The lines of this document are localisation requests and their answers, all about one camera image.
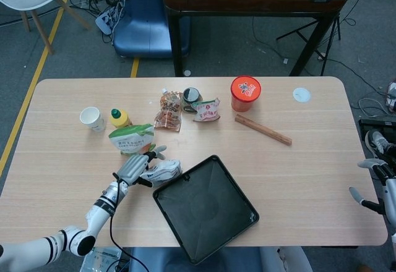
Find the grey white right robot hand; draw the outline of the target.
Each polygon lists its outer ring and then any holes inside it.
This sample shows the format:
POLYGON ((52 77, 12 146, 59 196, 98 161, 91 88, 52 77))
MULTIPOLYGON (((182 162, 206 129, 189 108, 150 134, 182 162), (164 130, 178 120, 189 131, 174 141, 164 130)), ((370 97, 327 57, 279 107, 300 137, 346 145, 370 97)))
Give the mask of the grey white right robot hand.
POLYGON ((380 214, 387 217, 389 223, 395 227, 395 173, 391 167, 378 158, 365 159, 358 163, 358 167, 372 169, 382 184, 382 199, 378 203, 371 202, 361 196, 357 189, 349 187, 349 191, 354 200, 380 214))

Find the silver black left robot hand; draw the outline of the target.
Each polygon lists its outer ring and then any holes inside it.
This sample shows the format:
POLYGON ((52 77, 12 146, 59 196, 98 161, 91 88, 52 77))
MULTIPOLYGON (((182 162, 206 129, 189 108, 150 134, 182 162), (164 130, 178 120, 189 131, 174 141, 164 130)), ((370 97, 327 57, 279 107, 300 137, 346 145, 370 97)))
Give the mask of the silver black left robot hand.
POLYGON ((141 175, 148 169, 148 165, 153 159, 164 160, 162 152, 166 150, 166 145, 154 148, 152 151, 148 151, 143 154, 133 154, 129 159, 121 166, 117 173, 113 173, 113 176, 118 182, 125 182, 128 186, 135 184, 145 185, 147 187, 155 187, 159 183, 148 181, 141 177, 141 175))

